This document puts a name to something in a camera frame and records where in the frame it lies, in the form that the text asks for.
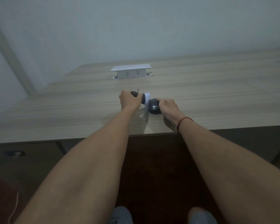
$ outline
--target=gray pants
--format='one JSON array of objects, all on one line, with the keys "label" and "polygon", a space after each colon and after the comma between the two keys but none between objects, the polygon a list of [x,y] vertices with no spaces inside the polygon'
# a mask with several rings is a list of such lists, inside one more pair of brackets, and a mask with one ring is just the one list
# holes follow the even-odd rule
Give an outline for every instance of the gray pants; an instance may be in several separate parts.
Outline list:
[{"label": "gray pants", "polygon": [[[193,215],[189,224],[217,224],[215,218],[208,211],[200,211]],[[132,215],[126,207],[116,207],[109,224],[133,224]]]}]

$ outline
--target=black computer mouse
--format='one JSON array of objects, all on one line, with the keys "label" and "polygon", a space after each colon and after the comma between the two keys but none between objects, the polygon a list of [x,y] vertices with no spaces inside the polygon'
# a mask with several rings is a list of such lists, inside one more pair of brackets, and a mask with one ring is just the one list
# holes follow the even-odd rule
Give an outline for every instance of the black computer mouse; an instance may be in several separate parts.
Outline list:
[{"label": "black computer mouse", "polygon": [[150,99],[148,102],[148,112],[153,115],[161,114],[159,101],[155,98]]}]

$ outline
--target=forearm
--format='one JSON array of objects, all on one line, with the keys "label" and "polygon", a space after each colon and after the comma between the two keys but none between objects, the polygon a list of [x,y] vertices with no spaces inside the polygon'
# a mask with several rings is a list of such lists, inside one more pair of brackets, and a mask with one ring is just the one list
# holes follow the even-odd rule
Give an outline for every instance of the forearm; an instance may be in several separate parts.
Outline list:
[{"label": "forearm", "polygon": [[179,130],[229,223],[280,223],[280,170],[184,119]]},{"label": "forearm", "polygon": [[117,198],[132,116],[122,110],[64,156],[16,223],[107,223]]}]

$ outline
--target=wood grain surface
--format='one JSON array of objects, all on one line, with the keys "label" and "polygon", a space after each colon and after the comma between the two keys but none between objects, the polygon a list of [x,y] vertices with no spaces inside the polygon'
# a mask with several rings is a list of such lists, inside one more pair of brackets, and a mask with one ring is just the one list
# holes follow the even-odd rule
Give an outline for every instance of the wood grain surface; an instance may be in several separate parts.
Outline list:
[{"label": "wood grain surface", "polygon": [[[113,79],[114,66],[151,64],[153,76]],[[0,143],[84,138],[120,111],[123,89],[175,99],[207,129],[280,125],[280,49],[86,64],[0,114]],[[168,133],[140,109],[131,135]]]}]

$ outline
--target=left hand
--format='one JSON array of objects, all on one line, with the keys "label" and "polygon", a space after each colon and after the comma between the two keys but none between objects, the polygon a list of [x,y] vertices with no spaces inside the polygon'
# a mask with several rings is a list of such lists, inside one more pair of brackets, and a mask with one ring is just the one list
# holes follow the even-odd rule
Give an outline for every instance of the left hand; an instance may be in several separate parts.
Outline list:
[{"label": "left hand", "polygon": [[142,101],[142,93],[139,93],[137,97],[134,97],[129,90],[122,90],[119,95],[121,109],[127,109],[135,113],[138,111]]}]

